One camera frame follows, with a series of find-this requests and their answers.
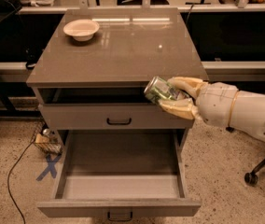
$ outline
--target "blue x mark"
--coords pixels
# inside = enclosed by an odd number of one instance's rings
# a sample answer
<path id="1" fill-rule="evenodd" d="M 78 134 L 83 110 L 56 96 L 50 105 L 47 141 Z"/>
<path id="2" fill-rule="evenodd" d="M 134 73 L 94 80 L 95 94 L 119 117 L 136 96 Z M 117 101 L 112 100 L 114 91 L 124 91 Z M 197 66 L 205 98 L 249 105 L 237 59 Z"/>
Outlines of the blue x mark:
<path id="1" fill-rule="evenodd" d="M 53 178 L 56 177 L 57 171 L 55 169 L 55 164 L 60 159 L 61 155 L 58 155 L 55 159 L 51 159 L 50 154 L 46 157 L 48 167 L 40 174 L 40 176 L 36 179 L 37 181 L 41 181 L 49 172 Z"/>

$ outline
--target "white robotic arm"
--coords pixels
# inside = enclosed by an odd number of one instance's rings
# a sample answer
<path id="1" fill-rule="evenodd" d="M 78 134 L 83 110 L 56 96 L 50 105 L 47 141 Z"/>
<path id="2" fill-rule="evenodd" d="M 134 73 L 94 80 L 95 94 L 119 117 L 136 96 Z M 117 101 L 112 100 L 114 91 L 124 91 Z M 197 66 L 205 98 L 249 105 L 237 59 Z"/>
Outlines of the white robotic arm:
<path id="1" fill-rule="evenodd" d="M 206 124 L 231 127 L 265 142 L 265 95 L 239 91 L 224 83 L 209 84 L 197 78 L 173 77 L 173 86 L 195 99 L 160 100 L 167 112 L 184 119 L 202 119 Z"/>

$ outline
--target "terrazzo floor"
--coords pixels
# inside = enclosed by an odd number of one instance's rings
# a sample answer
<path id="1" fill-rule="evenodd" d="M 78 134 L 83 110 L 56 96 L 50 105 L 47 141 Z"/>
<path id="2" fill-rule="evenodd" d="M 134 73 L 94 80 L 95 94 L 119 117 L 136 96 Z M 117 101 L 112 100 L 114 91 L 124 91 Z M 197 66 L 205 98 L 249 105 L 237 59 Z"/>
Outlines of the terrazzo floor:
<path id="1" fill-rule="evenodd" d="M 30 144 L 37 121 L 0 119 L 0 224 L 23 223 L 7 190 L 7 176 Z M 46 155 L 30 145 L 10 176 L 12 195 L 27 224 L 112 223 L 98 218 L 49 218 L 36 202 L 49 200 L 54 178 L 37 178 L 47 167 Z M 265 144 L 245 133 L 227 132 L 196 121 L 182 152 L 189 197 L 202 201 L 194 217 L 151 217 L 128 223 L 265 223 L 265 168 L 255 187 L 244 174 L 265 157 Z"/>

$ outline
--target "desk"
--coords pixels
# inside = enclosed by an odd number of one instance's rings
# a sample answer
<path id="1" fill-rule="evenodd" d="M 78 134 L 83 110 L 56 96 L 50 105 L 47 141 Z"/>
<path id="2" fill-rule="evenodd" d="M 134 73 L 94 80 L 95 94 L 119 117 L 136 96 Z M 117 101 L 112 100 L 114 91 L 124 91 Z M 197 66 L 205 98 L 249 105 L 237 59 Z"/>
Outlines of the desk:
<path id="1" fill-rule="evenodd" d="M 100 23 L 78 43 L 63 33 L 76 19 Z M 193 120 L 144 98 L 151 78 L 207 79 L 176 8 L 68 10 L 27 84 L 48 126 L 65 141 L 49 217 L 193 216 L 181 151 Z"/>

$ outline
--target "silver can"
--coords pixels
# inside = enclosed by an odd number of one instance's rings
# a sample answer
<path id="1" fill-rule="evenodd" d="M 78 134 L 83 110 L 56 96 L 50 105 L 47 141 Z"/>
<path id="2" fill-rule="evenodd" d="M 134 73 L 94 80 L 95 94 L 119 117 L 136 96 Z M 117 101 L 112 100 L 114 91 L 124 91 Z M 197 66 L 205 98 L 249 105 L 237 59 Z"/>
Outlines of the silver can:
<path id="1" fill-rule="evenodd" d="M 159 99 L 177 101 L 187 97 L 184 92 L 160 77 L 152 78 L 144 90 L 144 95 L 154 104 L 158 104 Z"/>

